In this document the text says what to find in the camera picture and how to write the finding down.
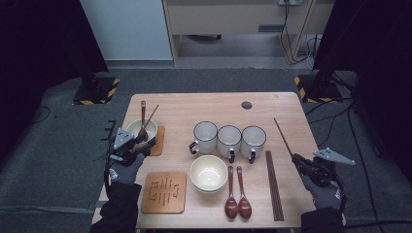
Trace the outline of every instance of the power outlet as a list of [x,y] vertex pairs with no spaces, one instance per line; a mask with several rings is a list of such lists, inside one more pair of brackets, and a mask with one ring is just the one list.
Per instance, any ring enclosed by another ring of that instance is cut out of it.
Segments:
[[298,6],[302,4],[302,1],[303,0],[279,0],[279,5],[286,6],[288,3],[290,6]]

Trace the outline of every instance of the black stand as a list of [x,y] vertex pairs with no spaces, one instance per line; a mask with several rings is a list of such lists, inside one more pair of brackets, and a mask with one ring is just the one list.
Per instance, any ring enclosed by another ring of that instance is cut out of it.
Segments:
[[116,78],[95,78],[95,87],[88,88],[82,82],[76,95],[73,97],[74,104],[106,104],[111,100],[111,91],[116,87]]
[[334,83],[325,83],[318,86],[315,83],[316,75],[299,75],[301,87],[308,99],[341,99],[342,95]]

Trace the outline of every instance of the wooden chopsticks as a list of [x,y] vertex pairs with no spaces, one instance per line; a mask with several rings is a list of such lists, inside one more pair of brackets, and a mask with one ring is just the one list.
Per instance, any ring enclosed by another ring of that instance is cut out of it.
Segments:
[[266,151],[267,173],[269,175],[270,195],[272,197],[272,209],[275,221],[284,220],[281,198],[279,196],[278,183],[276,181],[275,167],[273,166],[272,152]]

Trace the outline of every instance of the cable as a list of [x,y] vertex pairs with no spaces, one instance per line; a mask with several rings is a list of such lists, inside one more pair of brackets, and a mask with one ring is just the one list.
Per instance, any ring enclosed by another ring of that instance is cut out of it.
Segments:
[[309,114],[311,114],[313,111],[315,111],[316,109],[322,107],[324,104],[330,103],[330,102],[334,102],[336,100],[348,100],[348,99],[352,99],[352,98],[339,98],[339,99],[331,99],[331,100],[327,100],[325,102],[322,102],[320,105],[314,107],[313,109],[309,110],[305,115],[308,116]]
[[109,142],[108,142],[108,144],[107,144],[107,146],[106,146],[106,152],[105,153],[103,153],[103,154],[101,154],[101,155],[98,155],[97,157],[95,157],[94,159],[93,159],[93,162],[95,162],[95,161],[97,161],[97,160],[100,160],[100,159],[104,159],[105,161],[106,161],[106,165],[105,165],[105,169],[106,168],[111,168],[112,166],[113,166],[113,164],[112,165],[110,165],[109,166],[109,156],[110,156],[110,149],[111,149],[111,147],[112,147],[112,145],[113,145],[113,140],[114,140],[114,138],[113,137],[111,137],[110,139],[109,139]]
[[317,119],[317,120],[311,121],[311,122],[309,122],[309,123],[310,123],[310,124],[311,124],[311,123],[317,123],[317,122],[322,121],[322,120],[325,120],[325,119],[327,119],[327,118],[339,117],[339,116],[343,115],[346,111],[348,111],[350,108],[352,108],[352,106],[354,106],[354,104],[355,104],[355,103],[352,102],[352,103],[349,105],[349,107],[347,107],[344,111],[340,112],[340,113],[337,114],[337,115],[326,116],[326,117],[323,117],[323,118],[321,118],[321,119]]
[[352,102],[344,111],[342,111],[341,113],[339,113],[339,114],[337,114],[337,115],[335,115],[335,116],[328,116],[328,117],[324,117],[324,118],[322,118],[322,119],[315,120],[315,121],[313,121],[313,122],[309,122],[309,123],[316,123],[316,122],[319,122],[319,121],[321,121],[321,120],[324,120],[324,119],[332,118],[332,117],[333,117],[333,120],[332,120],[332,122],[330,123],[329,131],[328,131],[328,133],[327,133],[327,135],[326,135],[326,138],[325,138],[320,144],[317,145],[318,148],[319,148],[321,145],[323,145],[323,144],[329,139],[330,132],[331,132],[331,130],[332,130],[332,126],[333,126],[333,123],[334,123],[334,121],[336,120],[336,118],[339,117],[339,116],[341,116],[341,115],[343,115],[343,114],[344,114],[345,112],[347,112],[347,111],[349,112],[349,110],[350,110],[354,105],[355,105],[355,102]]
[[[310,111],[309,111],[308,113],[306,113],[305,115],[306,115],[306,116],[309,115],[310,113],[312,113],[312,112],[315,111],[316,109],[320,108],[320,107],[323,106],[324,104],[329,103],[329,102],[331,102],[331,101],[332,101],[332,100],[327,101],[327,102],[324,102],[324,103],[316,106],[315,108],[313,108],[312,110],[310,110]],[[380,231],[381,231],[382,233],[385,233],[385,230],[382,228],[382,225],[387,225],[387,224],[412,224],[412,221],[411,221],[411,220],[386,220],[386,221],[379,221],[379,217],[378,217],[377,212],[376,212],[375,201],[374,201],[373,195],[372,195],[372,189],[371,189],[371,186],[370,186],[369,176],[368,176],[367,169],[366,169],[366,166],[365,166],[365,163],[364,163],[363,155],[362,155],[362,153],[361,153],[361,147],[360,147],[360,145],[359,145],[358,138],[357,138],[357,136],[356,136],[356,133],[355,133],[355,130],[354,130],[354,126],[353,126],[352,121],[351,121],[351,111],[350,111],[350,110],[351,110],[351,108],[352,108],[354,105],[355,105],[355,101],[353,101],[348,108],[346,108],[344,111],[342,111],[342,112],[339,113],[338,115],[335,115],[335,116],[327,116],[327,117],[324,117],[324,118],[322,118],[322,119],[318,119],[318,120],[309,122],[309,123],[315,123],[315,122],[319,122],[319,121],[321,121],[321,120],[324,120],[324,119],[333,117],[333,121],[332,121],[332,123],[331,123],[331,125],[330,125],[329,132],[328,132],[328,134],[327,134],[327,136],[326,136],[326,139],[321,143],[321,145],[322,145],[322,144],[325,143],[325,141],[326,141],[327,138],[329,137],[329,134],[330,134],[330,132],[331,132],[331,127],[332,127],[332,125],[333,125],[334,120],[335,120],[338,116],[340,116],[340,115],[344,114],[345,112],[347,112],[348,121],[349,121],[349,125],[350,125],[350,128],[351,128],[351,132],[352,132],[352,135],[353,135],[353,137],[354,137],[354,140],[355,140],[355,143],[356,143],[356,146],[357,146],[357,150],[358,150],[358,153],[359,153],[359,155],[360,155],[360,160],[361,160],[361,164],[362,164],[362,167],[363,167],[363,171],[364,171],[364,174],[365,174],[366,183],[367,183],[367,188],[368,188],[368,194],[369,194],[370,202],[371,202],[371,205],[372,205],[372,211],[373,211],[373,214],[374,214],[374,217],[375,217],[375,222],[365,223],[365,224],[356,224],[356,225],[347,225],[347,226],[345,226],[345,228],[351,229],[351,228],[361,228],[361,227],[369,227],[369,226],[376,226],[376,225],[377,225],[377,226],[379,226]]]
[[94,214],[94,211],[83,209],[83,208],[41,207],[41,206],[0,207],[0,212],[46,212],[46,213],[58,213],[58,214],[87,214],[87,215]]
[[[372,195],[372,188],[370,186],[369,175],[367,174],[366,166],[364,164],[363,155],[361,154],[361,147],[359,145],[358,138],[357,138],[357,135],[355,134],[354,126],[353,126],[352,121],[351,121],[351,112],[350,111],[348,111],[348,121],[349,121],[349,126],[351,127],[352,135],[355,139],[355,144],[357,145],[358,153],[360,155],[360,161],[361,161],[361,165],[363,167],[364,175],[366,177],[367,190],[369,192],[370,204],[372,205],[373,215],[375,216],[375,221],[378,221],[379,218],[378,218],[378,214],[376,212],[375,201],[374,201],[373,195]],[[382,228],[381,225],[379,225],[379,229],[381,230],[382,233],[385,233],[385,231],[384,231],[384,229]]]
[[310,55],[311,56],[316,56],[316,54],[317,54],[317,51],[316,51],[316,49],[315,48],[313,48],[312,50],[310,49],[310,46],[309,46],[309,42],[311,42],[311,41],[313,41],[313,40],[322,40],[322,39],[317,39],[317,38],[311,38],[311,39],[309,39],[308,40],[308,35],[306,35],[305,36],[305,41],[306,41],[306,49],[305,50],[299,50],[298,52],[297,52],[297,55],[304,55],[304,56],[308,56],[308,54],[310,53]]
[[[301,62],[301,61],[304,61],[304,60],[307,58],[307,56],[303,57],[303,58],[300,59],[300,60],[295,60],[295,59],[293,58],[292,48],[291,48],[291,38],[290,38],[290,36],[289,36],[288,26],[287,26],[287,21],[288,21],[288,16],[289,16],[289,7],[290,7],[290,5],[291,5],[291,3],[289,2],[289,0],[286,0],[286,1],[285,1],[285,22],[284,22],[284,30],[282,30],[281,37],[280,37],[280,41],[281,41],[282,48],[283,48],[283,50],[284,50],[284,52],[285,52],[285,54],[286,54],[286,58],[288,59],[288,62],[289,62],[289,63],[294,63],[294,64],[296,64],[296,63],[299,63],[299,62]],[[286,50],[286,48],[285,48],[285,46],[284,46],[284,44],[283,44],[283,39],[282,39],[282,37],[283,37],[283,35],[284,35],[284,33],[283,33],[284,31],[286,32],[286,35],[287,35],[287,37],[288,37],[289,50],[290,50],[290,52],[291,52],[292,61],[291,61],[290,58],[288,57],[288,52],[287,52],[287,50]]]
[[[310,47],[309,47],[309,42],[312,41],[312,40],[315,40],[315,42],[313,44],[313,49],[312,49],[313,52],[310,51]],[[307,55],[306,65],[310,70],[313,70],[313,65],[314,65],[314,64],[311,63],[310,57],[313,56],[313,60],[315,60],[315,56],[318,53],[317,50],[316,50],[316,45],[318,43],[318,40],[322,40],[322,39],[318,39],[318,34],[316,34],[314,38],[306,41],[306,55]]]
[[49,108],[46,107],[46,106],[40,106],[39,109],[41,109],[41,108],[48,110],[48,114],[47,114],[45,117],[43,117],[42,119],[39,119],[39,120],[36,120],[36,121],[31,121],[30,123],[32,123],[32,124],[34,124],[34,123],[40,123],[40,122],[42,122],[43,120],[47,119],[47,118],[51,115],[51,113],[52,113],[52,110],[51,110],[51,109],[49,109]]
[[105,169],[103,171],[103,181],[104,181],[104,186],[106,188],[106,195],[107,196],[109,196],[109,189],[110,189],[110,182],[109,182],[110,168],[115,164],[115,162],[110,164],[111,149],[113,147],[113,144],[115,143],[115,140],[116,140],[115,137],[112,137],[109,140],[109,143],[108,143],[107,148],[106,148],[106,165],[105,165]]

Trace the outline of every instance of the white cabinet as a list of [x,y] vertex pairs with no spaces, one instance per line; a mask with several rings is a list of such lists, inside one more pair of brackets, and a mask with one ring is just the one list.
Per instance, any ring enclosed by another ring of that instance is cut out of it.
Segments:
[[161,0],[81,0],[105,60],[172,60]]

